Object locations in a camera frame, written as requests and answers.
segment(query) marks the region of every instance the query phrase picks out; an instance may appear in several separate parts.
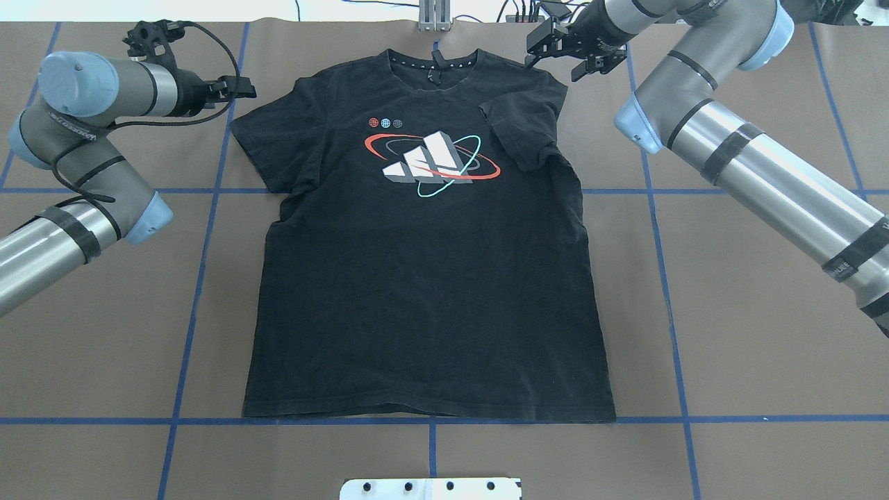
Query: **light blue joint cap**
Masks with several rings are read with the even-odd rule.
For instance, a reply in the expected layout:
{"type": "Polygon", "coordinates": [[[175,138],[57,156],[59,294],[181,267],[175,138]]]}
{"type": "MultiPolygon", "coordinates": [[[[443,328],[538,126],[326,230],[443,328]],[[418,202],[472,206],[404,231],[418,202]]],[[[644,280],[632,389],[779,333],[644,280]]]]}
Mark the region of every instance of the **light blue joint cap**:
{"type": "Polygon", "coordinates": [[[614,117],[614,126],[626,135],[627,139],[633,141],[650,155],[657,153],[664,147],[661,138],[654,131],[652,122],[648,121],[648,117],[642,110],[635,93],[630,95],[627,102],[621,106],[621,111],[614,117]]]}
{"type": "Polygon", "coordinates": [[[94,52],[53,52],[40,64],[40,92],[57,111],[95,117],[114,104],[120,78],[111,62],[94,52]]]}
{"type": "Polygon", "coordinates": [[[787,44],[790,43],[790,38],[793,37],[793,19],[790,18],[787,11],[781,6],[781,2],[778,0],[775,0],[775,2],[778,3],[778,12],[775,14],[775,22],[772,24],[772,30],[769,31],[769,36],[767,36],[763,44],[759,46],[757,53],[753,54],[753,57],[750,59],[744,61],[738,69],[744,71],[760,69],[765,66],[768,61],[772,60],[772,57],[780,54],[781,51],[787,47],[787,44]]]}
{"type": "Polygon", "coordinates": [[[49,170],[50,166],[31,152],[31,148],[28,147],[25,139],[21,136],[21,116],[24,114],[24,111],[19,113],[19,117],[15,119],[15,123],[12,124],[12,128],[9,129],[9,134],[7,135],[12,152],[37,168],[49,170]]]}
{"type": "Polygon", "coordinates": [[[130,232],[124,237],[129,243],[138,245],[139,243],[151,238],[156,232],[172,221],[172,210],[161,199],[161,195],[155,191],[155,196],[151,198],[145,212],[136,221],[136,225],[132,226],[130,232]]]}

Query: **shirt neckline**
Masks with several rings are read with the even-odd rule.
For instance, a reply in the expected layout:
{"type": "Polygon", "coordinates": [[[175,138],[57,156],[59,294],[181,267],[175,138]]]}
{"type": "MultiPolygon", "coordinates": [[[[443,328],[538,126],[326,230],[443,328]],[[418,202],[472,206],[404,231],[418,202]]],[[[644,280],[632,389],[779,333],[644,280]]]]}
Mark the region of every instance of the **shirt neckline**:
{"type": "Polygon", "coordinates": [[[448,60],[448,63],[450,63],[455,68],[471,66],[472,69],[459,82],[444,89],[421,89],[414,87],[413,85],[410,85],[402,80],[398,75],[395,74],[395,71],[392,70],[393,65],[400,64],[402,66],[407,66],[410,68],[426,69],[427,71],[429,71],[433,69],[434,66],[436,66],[435,62],[432,60],[417,59],[415,57],[404,55],[392,49],[386,49],[385,51],[383,51],[380,54],[380,58],[382,64],[385,65],[384,70],[387,72],[388,76],[395,80],[400,86],[412,93],[452,93],[460,90],[473,79],[473,76],[476,74],[476,68],[482,65],[485,61],[485,51],[476,49],[475,51],[464,57],[448,60]]]}

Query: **robotic arm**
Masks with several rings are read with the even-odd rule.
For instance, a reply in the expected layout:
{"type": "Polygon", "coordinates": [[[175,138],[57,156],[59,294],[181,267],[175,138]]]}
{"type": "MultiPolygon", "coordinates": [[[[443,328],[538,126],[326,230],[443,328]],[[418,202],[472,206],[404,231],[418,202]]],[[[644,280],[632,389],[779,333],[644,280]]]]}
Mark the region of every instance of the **robotic arm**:
{"type": "Polygon", "coordinates": [[[889,218],[711,98],[735,69],[765,65],[793,20],[779,0],[593,0],[569,26],[550,18],[527,38],[526,66],[583,59],[572,81],[606,74],[624,45],[676,10],[691,28],[614,119],[650,154],[665,146],[855,293],[889,337],[889,218]]]}
{"type": "Polygon", "coordinates": [[[9,132],[16,155],[51,170],[79,196],[46,208],[0,239],[0,316],[118,239],[138,244],[172,219],[157,191],[107,139],[109,133],[128,125],[203,123],[224,113],[235,98],[256,97],[231,51],[196,23],[143,21],[127,35],[130,60],[109,60],[93,52],[47,56],[37,79],[42,96],[9,132]],[[235,66],[233,77],[203,81],[177,68],[170,43],[185,36],[187,26],[222,45],[235,66]],[[115,123],[118,117],[193,117],[216,102],[228,104],[191,122],[115,123]]]}

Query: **shirt sleeve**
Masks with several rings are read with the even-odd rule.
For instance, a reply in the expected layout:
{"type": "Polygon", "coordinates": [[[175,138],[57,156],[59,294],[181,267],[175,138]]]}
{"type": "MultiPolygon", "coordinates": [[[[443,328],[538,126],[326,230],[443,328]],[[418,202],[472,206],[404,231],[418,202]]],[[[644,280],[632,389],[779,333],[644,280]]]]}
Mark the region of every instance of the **shirt sleeve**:
{"type": "Polygon", "coordinates": [[[544,166],[561,155],[556,146],[556,122],[568,87],[549,73],[531,90],[506,93],[480,106],[488,125],[519,169],[544,166]]]}
{"type": "Polygon", "coordinates": [[[318,184],[327,85],[319,76],[300,78],[284,97],[231,122],[229,129],[273,193],[318,184]]]}

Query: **t-shirt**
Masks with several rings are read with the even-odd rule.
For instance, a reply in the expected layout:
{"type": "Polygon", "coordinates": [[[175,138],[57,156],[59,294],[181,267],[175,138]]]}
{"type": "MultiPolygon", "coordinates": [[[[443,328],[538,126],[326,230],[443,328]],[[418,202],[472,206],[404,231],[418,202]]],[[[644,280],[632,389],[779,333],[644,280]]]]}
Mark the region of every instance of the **t-shirt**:
{"type": "Polygon", "coordinates": [[[231,123],[287,195],[244,416],[614,420],[566,87],[480,49],[434,66],[387,50],[231,123]]]}

